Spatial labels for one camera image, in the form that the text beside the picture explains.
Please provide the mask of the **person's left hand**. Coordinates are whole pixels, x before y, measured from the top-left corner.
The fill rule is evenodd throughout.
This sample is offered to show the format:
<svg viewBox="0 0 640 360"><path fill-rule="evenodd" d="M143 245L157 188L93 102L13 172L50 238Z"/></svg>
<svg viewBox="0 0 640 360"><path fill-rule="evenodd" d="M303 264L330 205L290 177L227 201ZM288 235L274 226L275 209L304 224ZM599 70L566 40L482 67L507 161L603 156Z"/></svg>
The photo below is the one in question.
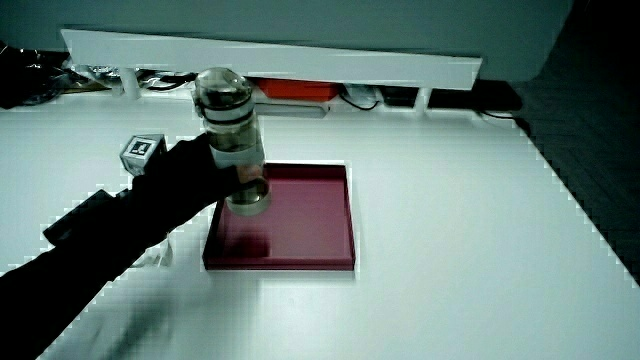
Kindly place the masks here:
<svg viewBox="0 0 640 360"><path fill-rule="evenodd" d="M209 205L243 189L263 174L259 165L216 166L209 140L181 140L136 176L123 198L128 230L159 242Z"/></svg>

